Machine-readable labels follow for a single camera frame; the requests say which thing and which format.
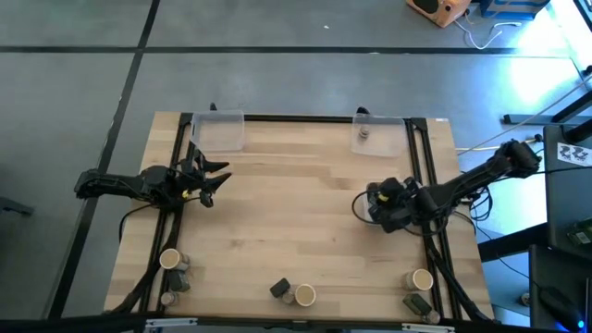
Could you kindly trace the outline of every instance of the paper cup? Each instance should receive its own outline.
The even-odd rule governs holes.
[[[311,306],[316,301],[316,291],[313,286],[302,284],[294,291],[294,298],[301,306]]]
[[[160,265],[164,269],[187,270],[189,257],[175,249],[166,249],[160,254]]]
[[[434,278],[423,268],[416,269],[405,275],[405,288],[407,290],[430,290],[434,285]]]

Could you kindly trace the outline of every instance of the concrete floor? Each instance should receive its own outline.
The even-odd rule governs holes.
[[[150,4],[3,0],[0,50],[136,46]],[[473,20],[479,41],[497,22],[480,21],[478,13]],[[469,47],[457,27],[441,30],[402,1],[389,0],[163,1],[148,45]],[[570,58],[573,43],[548,11],[521,28],[507,27],[492,46],[515,49],[511,55],[147,54],[109,172],[138,171],[154,111],[205,110],[216,102],[248,113],[350,115],[364,105],[383,115],[448,117],[457,146],[466,147],[502,130],[501,115],[535,113],[581,82]],[[29,218],[0,215],[0,318],[43,315],[81,205],[74,182],[96,166],[132,56],[0,53],[0,195],[36,208]],[[521,128],[492,144],[540,132]],[[461,166],[487,157],[465,154]],[[481,227],[507,234],[544,222],[537,209],[545,206],[543,189],[542,177],[496,184],[495,210]],[[117,223],[128,209],[125,199],[99,201],[65,315],[102,311]],[[508,278],[501,269],[486,267],[492,299],[513,302],[514,291],[496,283]],[[510,277],[515,290],[526,286],[523,277]]]

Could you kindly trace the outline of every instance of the wooden table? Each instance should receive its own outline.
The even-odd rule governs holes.
[[[179,113],[155,114],[142,169],[168,165],[178,123]],[[428,129],[438,181],[444,182],[459,174],[450,124],[429,119]],[[349,124],[247,121],[242,152],[206,154],[211,161],[230,162],[225,171],[233,176],[215,195],[213,208],[199,201],[185,206],[178,249],[191,258],[191,289],[166,313],[417,322],[401,301],[408,293],[401,277],[426,267],[422,239],[403,230],[386,234],[351,212],[353,197],[369,181],[412,175],[408,144],[401,142],[398,157],[353,154],[350,135]],[[188,138],[184,140],[182,154]],[[420,160],[426,179],[423,157]],[[105,309],[121,303],[142,276],[157,214],[146,209],[128,218]],[[492,317],[473,227],[451,216],[448,237],[456,277],[480,310]],[[269,288],[281,278],[313,285],[316,303],[303,308],[274,299]],[[450,317],[446,283],[441,276],[439,280],[445,315]],[[424,295],[429,301],[429,293]]]

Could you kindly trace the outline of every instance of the orange device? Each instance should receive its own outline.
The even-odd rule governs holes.
[[[407,0],[407,5],[444,28],[464,14],[471,0]]]

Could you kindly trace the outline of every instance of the clear plastic container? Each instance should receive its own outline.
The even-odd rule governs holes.
[[[203,152],[241,150],[244,146],[244,114],[240,110],[194,113],[191,141]]]
[[[407,147],[405,123],[400,117],[356,114],[351,123],[351,151],[395,157]]]

